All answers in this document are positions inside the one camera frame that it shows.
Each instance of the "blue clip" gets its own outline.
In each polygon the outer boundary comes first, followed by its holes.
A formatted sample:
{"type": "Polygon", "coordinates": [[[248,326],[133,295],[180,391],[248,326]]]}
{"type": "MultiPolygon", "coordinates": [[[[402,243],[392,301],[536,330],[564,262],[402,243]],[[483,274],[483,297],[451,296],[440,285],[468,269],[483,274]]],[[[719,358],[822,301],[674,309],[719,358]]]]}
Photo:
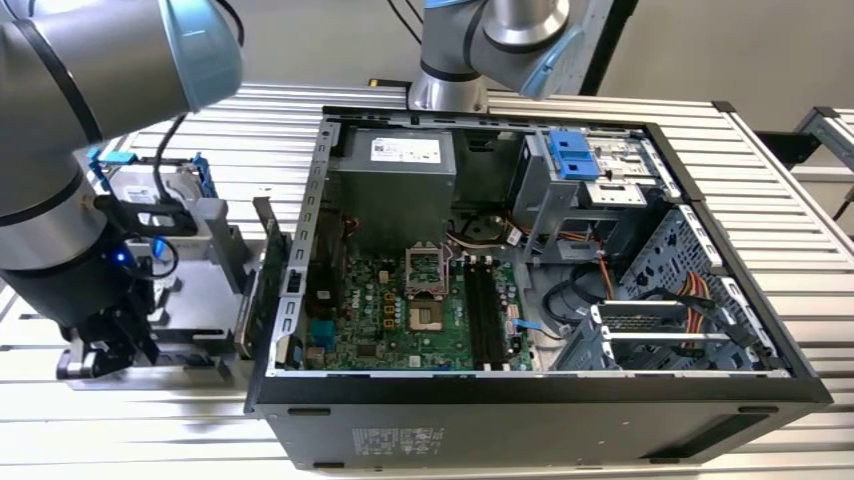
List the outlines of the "blue clip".
{"type": "Polygon", "coordinates": [[[139,160],[135,153],[131,152],[109,152],[100,159],[101,163],[111,165],[129,165],[139,160]]]}
{"type": "Polygon", "coordinates": [[[211,176],[211,166],[208,160],[201,156],[201,152],[196,152],[192,164],[199,169],[199,177],[201,177],[201,194],[205,198],[219,198],[216,185],[213,185],[213,177],[211,176]]]}
{"type": "Polygon", "coordinates": [[[560,167],[560,178],[564,180],[599,178],[599,166],[590,153],[584,134],[566,130],[550,131],[548,150],[560,167]]]}
{"type": "Polygon", "coordinates": [[[101,185],[101,188],[104,189],[104,191],[107,191],[111,195],[115,196],[116,193],[112,191],[112,185],[109,185],[109,179],[107,178],[107,175],[104,175],[104,171],[101,170],[100,155],[101,155],[100,147],[93,147],[92,150],[89,150],[89,153],[87,153],[85,156],[89,159],[89,170],[92,171],[92,174],[97,179],[97,183],[101,185]]]}

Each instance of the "blue connector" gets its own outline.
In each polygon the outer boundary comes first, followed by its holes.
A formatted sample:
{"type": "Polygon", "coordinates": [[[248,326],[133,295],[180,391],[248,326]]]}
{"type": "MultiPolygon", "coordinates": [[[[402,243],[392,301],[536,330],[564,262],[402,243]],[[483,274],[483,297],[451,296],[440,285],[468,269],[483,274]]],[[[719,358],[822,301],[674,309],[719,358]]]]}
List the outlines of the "blue connector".
{"type": "Polygon", "coordinates": [[[551,130],[548,132],[548,150],[560,168],[564,180],[595,180],[599,178],[599,166],[590,153],[587,139],[580,132],[551,130]]]}
{"type": "Polygon", "coordinates": [[[514,318],[512,324],[515,327],[527,328],[530,330],[543,329],[543,325],[539,322],[530,322],[527,320],[522,320],[520,318],[514,318]]]}
{"type": "Polygon", "coordinates": [[[201,156],[201,152],[196,153],[192,164],[199,169],[199,177],[201,178],[201,194],[205,198],[219,198],[216,193],[216,185],[213,185],[213,177],[211,176],[211,166],[207,158],[201,156]]]}
{"type": "Polygon", "coordinates": [[[97,183],[101,185],[101,188],[107,193],[115,196],[115,192],[112,191],[112,185],[109,185],[109,179],[107,175],[104,175],[104,171],[101,170],[100,164],[100,155],[101,149],[99,147],[92,148],[89,153],[87,153],[87,158],[89,159],[89,170],[97,179],[97,183]]]}

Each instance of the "power cable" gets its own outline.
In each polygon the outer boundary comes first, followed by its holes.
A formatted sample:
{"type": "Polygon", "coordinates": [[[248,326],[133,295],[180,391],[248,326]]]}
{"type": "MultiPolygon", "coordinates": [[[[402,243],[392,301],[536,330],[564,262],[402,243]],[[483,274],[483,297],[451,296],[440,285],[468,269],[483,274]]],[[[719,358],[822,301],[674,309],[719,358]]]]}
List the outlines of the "power cable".
{"type": "Polygon", "coordinates": [[[418,37],[418,34],[415,33],[415,30],[412,30],[412,27],[410,26],[408,22],[406,21],[406,18],[403,18],[403,15],[400,15],[400,10],[398,10],[396,5],[394,4],[394,2],[391,0],[386,0],[386,3],[388,3],[388,6],[391,7],[391,11],[395,12],[395,16],[398,17],[398,20],[400,20],[400,23],[403,24],[406,29],[410,31],[410,35],[412,35],[412,38],[415,39],[415,41],[420,45],[422,44],[422,39],[418,37]]]}
{"type": "Polygon", "coordinates": [[[422,18],[422,15],[418,13],[418,9],[412,6],[412,2],[410,2],[410,0],[406,0],[406,4],[410,6],[410,10],[412,10],[412,15],[415,15],[415,18],[418,18],[418,23],[423,25],[424,19],[422,18]]]}

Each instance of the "electronic component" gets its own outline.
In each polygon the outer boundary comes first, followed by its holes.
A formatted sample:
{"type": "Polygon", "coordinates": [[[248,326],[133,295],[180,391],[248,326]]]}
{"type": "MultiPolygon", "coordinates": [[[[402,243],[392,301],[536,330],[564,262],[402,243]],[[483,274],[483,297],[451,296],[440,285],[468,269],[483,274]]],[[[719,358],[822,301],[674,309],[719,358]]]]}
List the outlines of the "electronic component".
{"type": "Polygon", "coordinates": [[[327,350],[335,348],[335,322],[332,320],[312,320],[309,335],[315,346],[327,350]]]}
{"type": "Polygon", "coordinates": [[[448,293],[442,249],[430,243],[419,242],[406,250],[406,293],[427,293],[434,298],[448,293]]]}
{"type": "Polygon", "coordinates": [[[511,303],[510,305],[507,305],[507,320],[512,321],[516,318],[520,318],[519,307],[515,303],[511,303]]]}
{"type": "Polygon", "coordinates": [[[442,331],[442,304],[436,301],[410,302],[410,330],[442,331]]]}
{"type": "Polygon", "coordinates": [[[356,345],[356,357],[376,357],[376,344],[356,345]]]}

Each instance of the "metal workbench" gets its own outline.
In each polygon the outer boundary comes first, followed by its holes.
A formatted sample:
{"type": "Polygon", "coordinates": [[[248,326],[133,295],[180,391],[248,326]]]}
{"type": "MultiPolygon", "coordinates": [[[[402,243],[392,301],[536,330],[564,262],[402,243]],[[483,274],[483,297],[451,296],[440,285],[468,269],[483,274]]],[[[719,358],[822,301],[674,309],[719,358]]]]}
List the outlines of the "metal workbench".
{"type": "MultiPolygon", "coordinates": [[[[249,200],[272,197],[295,225],[323,105],[403,108],[402,89],[248,85],[188,119],[167,157],[204,151],[229,219],[260,236],[249,200]]],[[[494,93],[495,114],[656,122],[708,197],[714,215],[757,277],[835,405],[703,466],[643,470],[348,472],[347,478],[643,476],[795,479],[854,475],[854,246],[806,197],[735,113],[711,103],[555,97],[531,102],[494,93]]],[[[168,124],[112,142],[152,155],[168,124]]],[[[243,416],[244,391],[72,391],[53,380],[56,327],[7,289],[0,294],[0,465],[61,478],[109,474],[205,480],[313,478],[296,472],[267,424],[243,416]]]]}

